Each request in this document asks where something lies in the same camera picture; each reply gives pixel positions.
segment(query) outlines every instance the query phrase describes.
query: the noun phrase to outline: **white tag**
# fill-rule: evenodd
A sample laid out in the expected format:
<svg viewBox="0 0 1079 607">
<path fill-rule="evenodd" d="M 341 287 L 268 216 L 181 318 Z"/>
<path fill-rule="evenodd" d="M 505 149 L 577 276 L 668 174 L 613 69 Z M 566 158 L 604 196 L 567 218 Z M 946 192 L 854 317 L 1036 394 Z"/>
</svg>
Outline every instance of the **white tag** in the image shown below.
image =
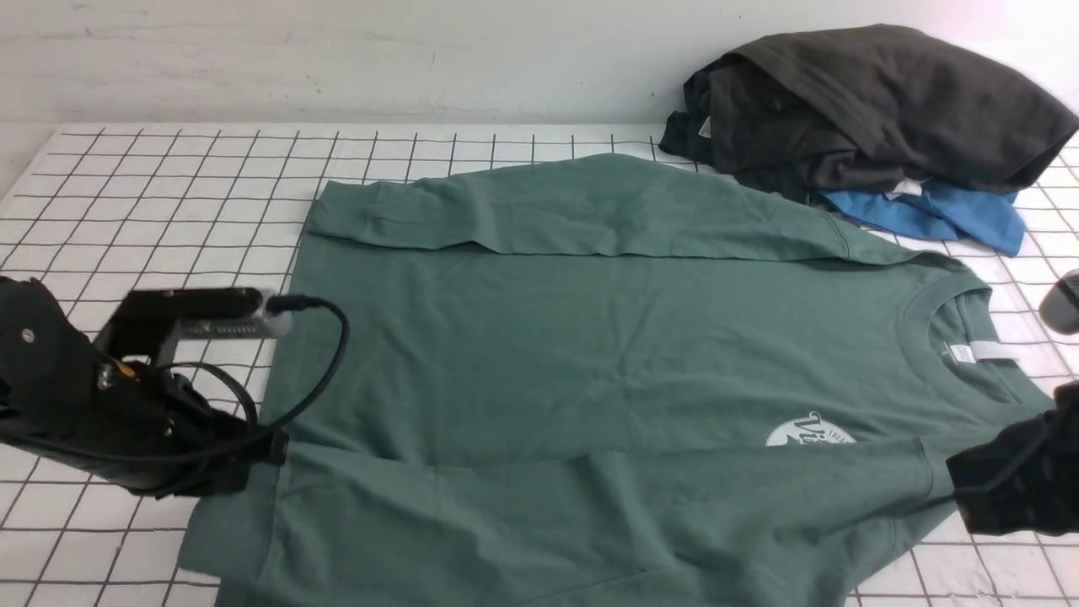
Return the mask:
<svg viewBox="0 0 1079 607">
<path fill-rule="evenodd" d="M 921 183 L 925 183 L 928 179 L 911 179 L 905 178 L 902 181 L 896 183 L 896 187 L 891 189 L 890 192 L 885 192 L 884 196 L 888 199 L 896 199 L 903 194 L 910 195 L 921 195 Z"/>
<path fill-rule="evenodd" d="M 974 358 L 974 351 L 970 349 L 970 346 L 966 344 L 956 344 L 955 346 L 948 346 L 947 349 L 952 353 L 952 358 L 955 359 L 957 363 L 976 363 L 978 359 Z"/>
<path fill-rule="evenodd" d="M 970 351 L 979 361 L 1017 361 L 1011 348 L 997 342 L 971 342 Z"/>
</svg>

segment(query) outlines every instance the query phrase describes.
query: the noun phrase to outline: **clothing label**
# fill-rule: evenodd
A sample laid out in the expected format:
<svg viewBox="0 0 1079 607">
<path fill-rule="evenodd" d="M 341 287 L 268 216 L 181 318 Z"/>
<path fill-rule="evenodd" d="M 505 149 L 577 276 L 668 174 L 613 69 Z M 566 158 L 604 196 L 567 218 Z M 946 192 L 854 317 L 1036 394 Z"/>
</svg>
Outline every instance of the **clothing label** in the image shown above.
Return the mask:
<svg viewBox="0 0 1079 607">
<path fill-rule="evenodd" d="M 974 351 L 970 349 L 970 346 L 966 344 L 956 344 L 955 346 L 948 346 L 948 351 L 952 353 L 952 358 L 955 359 L 957 363 L 976 363 L 978 359 L 974 358 Z"/>
<path fill-rule="evenodd" d="M 765 441 L 767 447 L 778 447 L 782 445 L 816 445 L 819 443 L 857 443 L 855 438 L 847 434 L 838 426 L 824 422 L 820 414 L 812 412 L 809 417 L 792 419 L 787 424 L 771 431 L 768 440 Z"/>
<path fill-rule="evenodd" d="M 998 342 L 971 342 L 970 351 L 979 361 L 1017 361 L 1011 348 Z"/>
<path fill-rule="evenodd" d="M 921 183 L 925 183 L 928 179 L 911 179 L 905 178 L 902 181 L 896 183 L 890 192 L 886 192 L 884 195 L 888 199 L 896 199 L 903 194 L 910 195 L 921 195 Z"/>
</svg>

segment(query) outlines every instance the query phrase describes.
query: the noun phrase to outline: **black grid lines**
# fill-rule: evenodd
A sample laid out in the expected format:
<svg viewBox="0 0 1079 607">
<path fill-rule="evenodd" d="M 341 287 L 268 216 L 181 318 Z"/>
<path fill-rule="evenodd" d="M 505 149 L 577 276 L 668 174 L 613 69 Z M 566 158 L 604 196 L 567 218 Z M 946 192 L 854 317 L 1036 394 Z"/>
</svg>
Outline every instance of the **black grid lines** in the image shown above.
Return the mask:
<svg viewBox="0 0 1079 607">
<path fill-rule="evenodd" d="M 404 183 L 612 151 L 708 171 L 659 151 L 659 126 L 610 130 L 470 127 L 425 136 L 423 126 L 67 126 L 0 205 L 0 273 L 42 278 L 76 327 L 93 333 L 135 286 L 287 285 L 308 209 L 331 179 Z M 877 233 L 957 257 L 994 286 L 1001 342 L 1047 390 L 1079 378 L 1079 339 L 1047 331 L 1036 315 L 1050 285 L 1079 268 L 1079 147 L 1066 148 L 1052 168 L 1016 201 L 1030 234 L 1014 259 L 969 242 Z M 222 365 L 261 401 L 272 351 L 267 342 L 185 343 L 177 360 Z M 235 411 L 221 386 L 193 378 L 215 406 Z M 0 544 L 16 547 L 0 551 L 0 604 L 38 607 L 78 595 L 100 607 L 117 605 L 118 596 L 152 596 L 152 604 L 187 607 L 191 592 L 209 601 L 216 582 L 175 563 L 191 507 L 132 498 L 98 479 L 0 450 Z M 1079 537 L 972 538 L 953 518 L 861 584 L 848 605 L 1027 598 L 1063 607 L 1079 602 L 1076 579 Z M 119 592 L 137 589 L 147 594 Z"/>
</svg>

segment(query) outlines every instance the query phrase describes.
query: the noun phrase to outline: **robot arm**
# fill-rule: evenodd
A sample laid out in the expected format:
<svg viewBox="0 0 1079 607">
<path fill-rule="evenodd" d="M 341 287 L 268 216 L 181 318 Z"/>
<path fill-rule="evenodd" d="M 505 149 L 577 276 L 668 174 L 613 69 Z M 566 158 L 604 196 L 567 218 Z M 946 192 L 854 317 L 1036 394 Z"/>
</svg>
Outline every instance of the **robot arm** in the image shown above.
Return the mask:
<svg viewBox="0 0 1079 607">
<path fill-rule="evenodd" d="M 338 349 L 311 394 L 272 424 L 259 424 L 254 400 L 222 370 L 173 363 L 180 340 L 279 337 L 290 312 L 311 307 L 340 320 Z M 347 339 L 347 320 L 328 301 L 221 288 L 132 291 L 92 344 L 40 281 L 0 277 L 0 442 L 135 495 L 236 493 L 252 464 L 284 464 L 283 427 L 329 383 Z M 211 408 L 173 373 L 185 367 L 221 381 L 245 418 Z"/>
<path fill-rule="evenodd" d="M 1056 282 L 1039 315 L 1057 333 L 1079 333 L 1079 271 Z M 1057 387 L 1053 401 L 1054 410 L 947 460 L 971 533 L 1079 532 L 1079 382 Z"/>
</svg>

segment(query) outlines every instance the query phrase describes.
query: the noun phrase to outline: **printed logo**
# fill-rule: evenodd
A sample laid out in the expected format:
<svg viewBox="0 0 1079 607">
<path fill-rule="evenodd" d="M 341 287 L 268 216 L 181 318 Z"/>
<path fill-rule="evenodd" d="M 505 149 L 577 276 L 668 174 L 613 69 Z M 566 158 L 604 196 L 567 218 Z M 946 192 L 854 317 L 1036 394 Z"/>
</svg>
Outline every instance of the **printed logo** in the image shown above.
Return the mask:
<svg viewBox="0 0 1079 607">
<path fill-rule="evenodd" d="M 820 414 L 814 412 L 809 417 L 792 419 L 773 430 L 765 443 L 768 447 L 780 445 L 817 445 L 820 443 L 857 443 L 838 426 L 824 422 Z"/>
</svg>

